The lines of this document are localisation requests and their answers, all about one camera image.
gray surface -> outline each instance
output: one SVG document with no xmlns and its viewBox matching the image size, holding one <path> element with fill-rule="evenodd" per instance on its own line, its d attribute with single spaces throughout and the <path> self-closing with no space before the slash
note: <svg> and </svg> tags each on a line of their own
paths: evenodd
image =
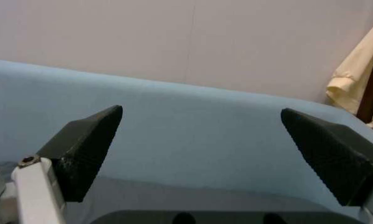
<svg viewBox="0 0 373 224">
<path fill-rule="evenodd" d="M 88 224 L 117 210 L 329 211 L 293 197 L 98 177 L 83 203 L 67 203 L 66 220 L 69 224 Z"/>
<path fill-rule="evenodd" d="M 35 154 L 67 122 L 124 107 L 100 175 L 189 188 L 266 192 L 341 207 L 282 125 L 290 107 L 373 130 L 345 111 L 268 95 L 0 61 L 0 161 Z"/>
</svg>

beige fabric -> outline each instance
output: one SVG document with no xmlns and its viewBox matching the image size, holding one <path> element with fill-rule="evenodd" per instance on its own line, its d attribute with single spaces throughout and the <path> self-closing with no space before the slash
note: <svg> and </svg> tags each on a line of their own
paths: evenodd
<svg viewBox="0 0 373 224">
<path fill-rule="evenodd" d="M 356 114 L 372 68 L 373 28 L 334 71 L 326 90 L 334 105 Z"/>
</svg>

